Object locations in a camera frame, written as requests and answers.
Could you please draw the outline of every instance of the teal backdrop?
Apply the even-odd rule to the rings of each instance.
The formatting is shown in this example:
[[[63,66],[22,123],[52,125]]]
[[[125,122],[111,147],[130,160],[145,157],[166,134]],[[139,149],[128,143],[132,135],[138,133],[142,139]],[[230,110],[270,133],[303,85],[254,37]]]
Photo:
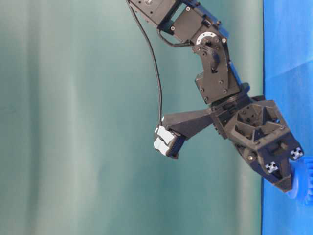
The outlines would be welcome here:
[[[202,1],[262,93],[262,1]],[[164,113],[204,109],[201,61],[156,51]],[[153,149],[157,83],[125,1],[0,1],[1,235],[255,235],[260,177],[210,127],[174,161]]]

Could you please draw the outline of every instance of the blue backdrop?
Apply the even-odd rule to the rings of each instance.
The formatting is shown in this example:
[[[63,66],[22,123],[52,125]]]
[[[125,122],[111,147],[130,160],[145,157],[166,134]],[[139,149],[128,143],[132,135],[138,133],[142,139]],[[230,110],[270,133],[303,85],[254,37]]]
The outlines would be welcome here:
[[[301,142],[313,154],[313,1],[265,0],[265,93],[277,102]],[[312,235],[313,207],[264,182],[264,235]]]

